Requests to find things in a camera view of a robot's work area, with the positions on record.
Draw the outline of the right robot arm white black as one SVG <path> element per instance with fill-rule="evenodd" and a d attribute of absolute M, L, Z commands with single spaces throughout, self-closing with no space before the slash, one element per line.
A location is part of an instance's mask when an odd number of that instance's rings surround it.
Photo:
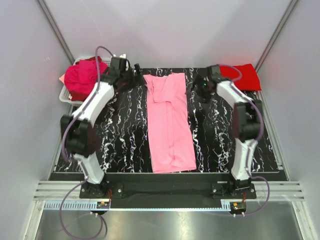
<path fill-rule="evenodd" d="M 238 76 L 234 79 L 224 77 L 220 65 L 206 68 L 206 76 L 196 76 L 191 91 L 204 103 L 208 103 L 215 93 L 223 98 L 233 109 L 232 133 L 235 138 L 235 156 L 225 192 L 232 198 L 239 198 L 251 188 L 251 166 L 254 152 L 264 134 L 262 102 L 245 95 L 235 85 L 243 76 L 241 71 L 231 66 Z"/>

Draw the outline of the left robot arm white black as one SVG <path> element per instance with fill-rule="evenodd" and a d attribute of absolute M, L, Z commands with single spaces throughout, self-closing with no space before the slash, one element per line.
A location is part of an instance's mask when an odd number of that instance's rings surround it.
<path fill-rule="evenodd" d="M 108 193 L 108 186 L 96 154 L 101 142 L 94 129 L 95 122 L 116 93 L 133 89 L 143 82 L 138 63 L 131 65 L 124 55 L 113 56 L 106 70 L 98 72 L 97 81 L 82 105 L 60 119 L 61 154 L 80 166 L 84 189 L 97 198 Z"/>

